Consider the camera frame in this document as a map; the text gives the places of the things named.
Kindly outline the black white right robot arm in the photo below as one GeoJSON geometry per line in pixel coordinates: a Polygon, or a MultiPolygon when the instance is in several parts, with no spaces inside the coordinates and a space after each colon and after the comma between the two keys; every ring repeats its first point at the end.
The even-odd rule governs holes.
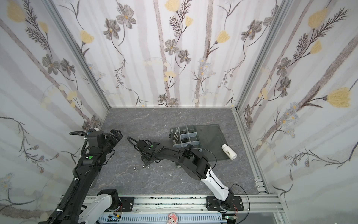
{"type": "Polygon", "coordinates": [[[154,162],[169,160],[178,163],[191,178],[202,181],[214,195],[207,198],[208,211],[226,213],[232,209],[243,210],[243,207],[239,206],[239,201],[235,199],[232,188],[244,188],[236,183],[231,187],[225,186],[214,174],[215,166],[210,166],[202,148],[190,144],[184,148],[173,148],[150,140],[137,141],[132,137],[127,137],[127,140],[141,154],[141,160],[146,167],[154,162]]]}

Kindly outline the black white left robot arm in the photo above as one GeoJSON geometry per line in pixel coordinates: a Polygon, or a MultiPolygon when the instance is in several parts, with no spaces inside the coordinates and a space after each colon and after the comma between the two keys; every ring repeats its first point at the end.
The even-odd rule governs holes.
{"type": "Polygon", "coordinates": [[[80,159],[74,167],[73,180],[63,199],[45,221],[46,224],[96,224],[106,210],[120,207],[120,199],[115,189],[102,190],[86,208],[84,201],[100,170],[107,163],[107,155],[120,142],[123,135],[113,129],[106,133],[97,128],[89,131],[73,131],[71,135],[83,136],[85,142],[80,159]]]}

